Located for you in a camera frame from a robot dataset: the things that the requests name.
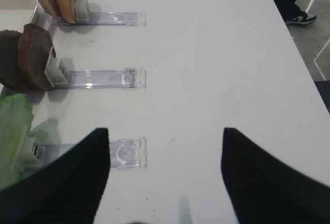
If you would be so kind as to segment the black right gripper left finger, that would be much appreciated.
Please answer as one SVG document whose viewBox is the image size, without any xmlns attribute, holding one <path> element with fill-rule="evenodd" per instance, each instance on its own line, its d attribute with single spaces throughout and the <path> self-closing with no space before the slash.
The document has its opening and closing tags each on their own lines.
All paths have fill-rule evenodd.
<svg viewBox="0 0 330 224">
<path fill-rule="evenodd" d="M 54 162 L 1 190 L 1 223 L 93 223 L 109 172 L 108 129 L 97 128 Z"/>
</svg>

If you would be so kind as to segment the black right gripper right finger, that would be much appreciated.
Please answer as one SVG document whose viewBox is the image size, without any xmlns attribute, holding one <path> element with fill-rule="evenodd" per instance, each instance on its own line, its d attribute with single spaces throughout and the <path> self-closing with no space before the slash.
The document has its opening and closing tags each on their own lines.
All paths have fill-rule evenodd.
<svg viewBox="0 0 330 224">
<path fill-rule="evenodd" d="M 329 186 L 286 165 L 236 128 L 223 132 L 221 174 L 239 223 L 329 223 Z"/>
</svg>

